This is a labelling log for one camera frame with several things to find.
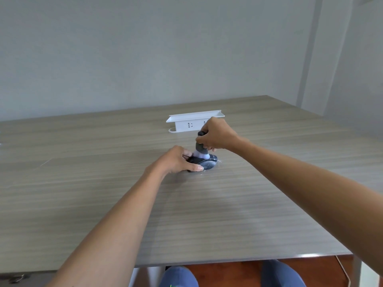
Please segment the brush handle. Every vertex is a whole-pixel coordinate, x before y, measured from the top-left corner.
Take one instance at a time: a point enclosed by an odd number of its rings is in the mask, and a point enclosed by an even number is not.
[[[198,132],[198,136],[203,136],[203,135],[206,135],[206,133],[204,131],[199,131]],[[195,149],[200,152],[201,154],[209,154],[208,153],[208,150],[206,148],[203,147],[203,144],[198,144],[196,143],[195,144]]]

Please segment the person's right arm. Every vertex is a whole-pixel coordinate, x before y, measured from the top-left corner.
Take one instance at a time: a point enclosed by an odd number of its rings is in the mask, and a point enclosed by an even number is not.
[[[353,254],[383,276],[383,195],[356,181],[252,144],[211,118],[197,142],[251,163]]]

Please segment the person's right hand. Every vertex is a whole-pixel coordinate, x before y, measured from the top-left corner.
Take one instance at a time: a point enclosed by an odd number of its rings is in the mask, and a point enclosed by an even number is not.
[[[227,149],[234,140],[238,137],[238,134],[230,128],[224,119],[211,117],[205,125],[203,125],[201,131],[207,133],[203,136],[198,136],[196,141],[199,144],[203,144],[208,150],[213,149]]]

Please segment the person's left arm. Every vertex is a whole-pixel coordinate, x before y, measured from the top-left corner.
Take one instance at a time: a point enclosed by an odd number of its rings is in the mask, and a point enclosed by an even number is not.
[[[69,256],[47,287],[128,286],[159,186],[168,173],[200,171],[191,152],[174,146],[145,169]]]

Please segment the jeans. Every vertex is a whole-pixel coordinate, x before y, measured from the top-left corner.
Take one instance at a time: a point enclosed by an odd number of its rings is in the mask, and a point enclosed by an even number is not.
[[[184,266],[165,271],[159,287],[198,287],[193,273]],[[285,263],[265,260],[261,271],[261,287],[306,287],[302,278]]]

